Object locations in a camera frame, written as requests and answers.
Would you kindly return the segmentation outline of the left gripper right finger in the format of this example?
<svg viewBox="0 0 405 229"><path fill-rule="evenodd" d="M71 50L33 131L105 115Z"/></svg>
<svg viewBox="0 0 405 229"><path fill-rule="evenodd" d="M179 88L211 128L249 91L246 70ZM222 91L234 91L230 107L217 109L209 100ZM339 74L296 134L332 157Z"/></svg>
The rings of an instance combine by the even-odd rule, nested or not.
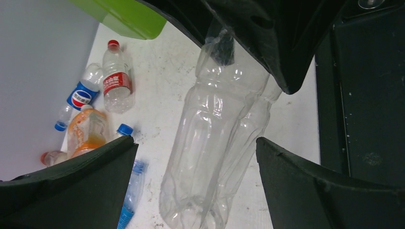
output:
<svg viewBox="0 0 405 229"><path fill-rule="evenodd" d="M402 229L405 190L345 176L260 137L256 158L275 229Z"/></svg>

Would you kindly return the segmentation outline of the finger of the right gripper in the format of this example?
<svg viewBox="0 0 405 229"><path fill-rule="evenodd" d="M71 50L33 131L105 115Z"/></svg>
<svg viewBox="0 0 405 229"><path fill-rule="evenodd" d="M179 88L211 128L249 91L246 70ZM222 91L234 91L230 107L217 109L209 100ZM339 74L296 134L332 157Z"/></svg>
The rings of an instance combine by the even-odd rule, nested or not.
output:
<svg viewBox="0 0 405 229"><path fill-rule="evenodd" d="M302 86L313 55L343 0L144 0L198 46L213 21L269 73L286 94Z"/></svg>

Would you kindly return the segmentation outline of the crushed blue label bottle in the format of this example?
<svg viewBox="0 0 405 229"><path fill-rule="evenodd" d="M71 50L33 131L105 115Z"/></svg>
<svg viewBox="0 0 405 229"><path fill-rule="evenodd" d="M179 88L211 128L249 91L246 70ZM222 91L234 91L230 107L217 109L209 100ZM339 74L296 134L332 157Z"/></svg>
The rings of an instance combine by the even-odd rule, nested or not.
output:
<svg viewBox="0 0 405 229"><path fill-rule="evenodd" d="M132 217L135 215L143 190L146 168L147 163L145 161L134 161L117 229L125 229Z"/></svg>

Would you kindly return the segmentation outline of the central pepsi bottle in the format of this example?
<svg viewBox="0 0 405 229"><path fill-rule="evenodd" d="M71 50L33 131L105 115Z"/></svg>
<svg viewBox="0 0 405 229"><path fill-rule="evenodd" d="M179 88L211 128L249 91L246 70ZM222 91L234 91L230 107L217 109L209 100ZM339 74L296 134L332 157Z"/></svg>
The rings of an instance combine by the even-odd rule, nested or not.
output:
<svg viewBox="0 0 405 229"><path fill-rule="evenodd" d="M133 128L130 127L129 125L127 125L127 124L121 124L121 125L117 128L117 130L113 133L113 135L111 136L110 140L113 141L113 140L115 140L115 139L117 139L117 138L120 138L120 137L126 136L126 135L131 136L132 133L133 133L133 131L134 131Z"/></svg>

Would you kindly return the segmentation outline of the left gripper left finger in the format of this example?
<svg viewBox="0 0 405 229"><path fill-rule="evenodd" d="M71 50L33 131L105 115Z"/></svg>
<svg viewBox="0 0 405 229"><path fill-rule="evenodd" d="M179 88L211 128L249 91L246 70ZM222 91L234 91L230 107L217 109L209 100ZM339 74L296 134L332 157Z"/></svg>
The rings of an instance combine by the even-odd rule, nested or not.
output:
<svg viewBox="0 0 405 229"><path fill-rule="evenodd" d="M115 229L138 144L126 135L0 184L3 229Z"/></svg>

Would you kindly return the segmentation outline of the clear crushed bottle white cap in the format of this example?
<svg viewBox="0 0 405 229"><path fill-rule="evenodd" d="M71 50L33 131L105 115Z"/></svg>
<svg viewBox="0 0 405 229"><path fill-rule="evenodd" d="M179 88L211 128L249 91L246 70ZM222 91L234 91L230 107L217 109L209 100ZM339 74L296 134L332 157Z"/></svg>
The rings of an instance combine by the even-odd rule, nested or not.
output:
<svg viewBox="0 0 405 229"><path fill-rule="evenodd" d="M211 32L160 189L171 229L223 229L281 88L229 31Z"/></svg>

